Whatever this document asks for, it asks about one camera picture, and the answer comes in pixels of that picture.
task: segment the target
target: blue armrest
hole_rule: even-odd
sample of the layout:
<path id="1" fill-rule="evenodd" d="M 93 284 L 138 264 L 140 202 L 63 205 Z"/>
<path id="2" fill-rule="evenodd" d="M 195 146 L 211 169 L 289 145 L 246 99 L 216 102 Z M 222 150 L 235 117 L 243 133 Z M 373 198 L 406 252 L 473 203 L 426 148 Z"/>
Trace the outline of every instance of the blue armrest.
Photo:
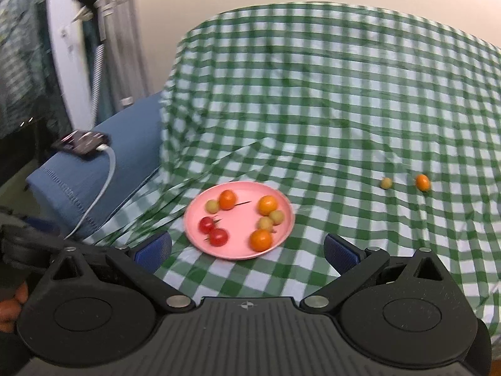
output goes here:
<path id="1" fill-rule="evenodd" d="M 95 128 L 111 138 L 117 166 L 111 183 L 77 231 L 92 235 L 158 169 L 160 94 L 138 100 Z M 58 153 L 27 179 L 42 209 L 69 233 L 96 198 L 108 175 L 109 160 L 100 153 L 91 161 Z"/>

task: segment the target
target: screw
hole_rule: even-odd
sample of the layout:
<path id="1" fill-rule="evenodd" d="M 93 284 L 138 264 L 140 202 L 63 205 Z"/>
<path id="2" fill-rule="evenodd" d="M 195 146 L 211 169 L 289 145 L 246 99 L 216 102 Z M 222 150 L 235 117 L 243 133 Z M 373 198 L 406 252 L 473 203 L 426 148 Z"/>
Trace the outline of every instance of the screw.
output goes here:
<path id="1" fill-rule="evenodd" d="M 184 308 L 190 305 L 191 298 L 185 295 L 171 295 L 166 300 L 167 305 L 172 308 Z"/>
<path id="2" fill-rule="evenodd" d="M 304 302 L 310 308 L 324 308 L 329 305 L 329 299 L 323 295 L 310 295 L 304 299 Z"/>

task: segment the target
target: pink plate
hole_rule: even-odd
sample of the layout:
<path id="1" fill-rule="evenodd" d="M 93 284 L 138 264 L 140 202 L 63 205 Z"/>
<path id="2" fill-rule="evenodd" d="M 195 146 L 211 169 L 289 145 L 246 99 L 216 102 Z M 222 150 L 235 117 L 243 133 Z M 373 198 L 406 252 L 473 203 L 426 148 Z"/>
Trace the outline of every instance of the pink plate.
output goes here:
<path id="1" fill-rule="evenodd" d="M 211 215 L 205 211 L 205 203 L 210 199 L 218 199 L 221 192 L 231 189 L 237 197 L 236 203 L 250 201 L 245 205 L 235 206 L 231 211 L 219 211 Z M 256 223 L 261 217 L 257 213 L 257 202 L 265 195 L 272 195 L 279 203 L 279 210 L 284 212 L 284 221 L 274 226 L 276 233 L 272 233 L 273 243 L 264 252 L 255 252 L 249 246 L 249 236 L 256 230 Z M 211 246 L 206 241 L 207 235 L 199 231 L 199 221 L 204 216 L 221 219 L 216 226 L 226 229 L 230 235 L 224 246 Z M 220 259 L 246 260 L 253 259 L 273 250 L 281 245 L 291 234 L 294 226 L 294 212 L 292 205 L 284 194 L 259 182 L 236 181 L 213 186 L 199 194 L 188 205 L 184 213 L 184 230 L 189 241 L 196 248 Z"/>

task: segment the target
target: teal curtain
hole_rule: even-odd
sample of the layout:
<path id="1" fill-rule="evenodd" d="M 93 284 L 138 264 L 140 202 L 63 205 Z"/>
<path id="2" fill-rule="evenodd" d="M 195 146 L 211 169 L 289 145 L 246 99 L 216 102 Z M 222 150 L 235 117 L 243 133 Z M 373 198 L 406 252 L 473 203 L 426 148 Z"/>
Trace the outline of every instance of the teal curtain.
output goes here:
<path id="1" fill-rule="evenodd" d="M 96 38 L 96 33 L 93 29 L 92 21 L 84 21 L 82 23 L 84 32 L 84 42 L 85 51 L 87 57 L 87 65 L 89 67 L 89 83 L 92 88 L 92 75 L 94 69 L 94 51 L 99 41 Z M 116 113 L 115 106 L 113 104 L 113 92 L 109 79 L 108 61 L 106 60 L 106 48 L 105 48 L 105 61 L 103 72 L 101 75 L 101 90 L 99 97 L 99 109 L 98 109 L 98 123 L 108 119 Z"/>

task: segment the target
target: electronic device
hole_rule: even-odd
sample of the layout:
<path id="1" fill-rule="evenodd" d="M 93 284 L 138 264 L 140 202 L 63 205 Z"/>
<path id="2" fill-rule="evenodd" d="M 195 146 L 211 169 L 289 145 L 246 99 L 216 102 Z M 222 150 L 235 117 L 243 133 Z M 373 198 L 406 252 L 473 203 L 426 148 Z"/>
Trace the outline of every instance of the electronic device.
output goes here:
<path id="1" fill-rule="evenodd" d="M 19 262 L 9 257 L 16 246 L 36 246 L 23 236 L 4 230 L 8 261 Z M 289 297 L 206 297 L 196 306 L 121 250 L 50 237 L 37 247 L 31 261 L 39 256 L 44 275 L 17 322 L 18 357 L 30 357 L 18 376 L 487 376 L 490 369 L 487 327 L 429 248 L 390 257 L 327 235 L 326 258 L 341 276 L 299 305 Z"/>
<path id="2" fill-rule="evenodd" d="M 100 145 L 108 145 L 109 143 L 110 139 L 106 134 L 97 131 L 75 130 L 61 140 L 56 141 L 52 148 L 83 159 L 89 159 L 96 155 Z"/>

